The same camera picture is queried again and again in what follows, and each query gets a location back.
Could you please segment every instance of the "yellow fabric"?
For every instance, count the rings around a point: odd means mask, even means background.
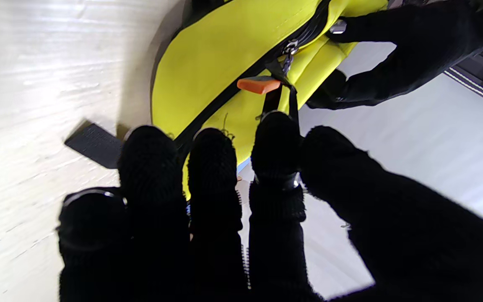
[[[178,136],[219,93],[314,14],[320,0],[232,0],[181,31],[158,65],[153,88],[153,123]],[[387,7],[387,0],[331,0],[325,30],[302,48],[289,80],[299,107],[347,57],[355,44],[334,44],[323,35],[340,15],[361,16]],[[234,135],[238,164],[251,154],[265,96],[240,91],[205,128]],[[285,88],[279,110],[288,111]],[[187,182],[187,165],[184,165]]]

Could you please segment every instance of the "yellow backpack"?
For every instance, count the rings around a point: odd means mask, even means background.
[[[293,59],[288,82],[280,81],[279,90],[286,92],[275,97],[277,109],[287,112],[292,95],[285,86],[294,86],[297,107],[290,114],[297,115],[355,46],[334,44],[324,33],[339,16],[362,16],[386,7],[387,0],[226,2],[183,29],[161,58],[152,94],[153,124],[176,138],[182,155],[201,128],[226,129],[234,137],[238,164],[246,161],[266,95],[240,90],[239,80],[270,76],[274,62],[284,65]]]

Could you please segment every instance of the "orange plastic tag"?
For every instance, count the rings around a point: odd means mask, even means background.
[[[238,80],[238,88],[255,94],[266,94],[280,87],[280,81],[270,76],[247,77]]]

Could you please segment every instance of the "metal zipper pull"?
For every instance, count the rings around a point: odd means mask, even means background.
[[[298,44],[299,41],[297,39],[290,40],[282,52],[282,54],[286,55],[282,65],[284,75],[288,75],[288,71],[290,71],[290,68],[292,68],[293,55],[295,55],[299,50]]]

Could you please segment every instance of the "white surface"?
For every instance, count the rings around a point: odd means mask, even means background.
[[[57,300],[53,229],[61,199],[117,185],[115,172],[63,141],[84,118],[113,133],[123,124],[119,136],[150,122],[155,53],[180,23],[180,3],[0,0],[0,301]],[[368,69],[385,51],[389,46],[361,45],[343,69]],[[304,130],[336,126],[389,169],[483,214],[483,99],[449,79],[376,108],[303,109],[301,120],[311,121]],[[312,199],[307,208],[316,289],[327,296],[370,283],[333,211]]]
[[[84,118],[120,136],[150,123],[153,58],[182,4],[0,0],[0,301],[57,300],[63,196],[118,183],[63,141]]]

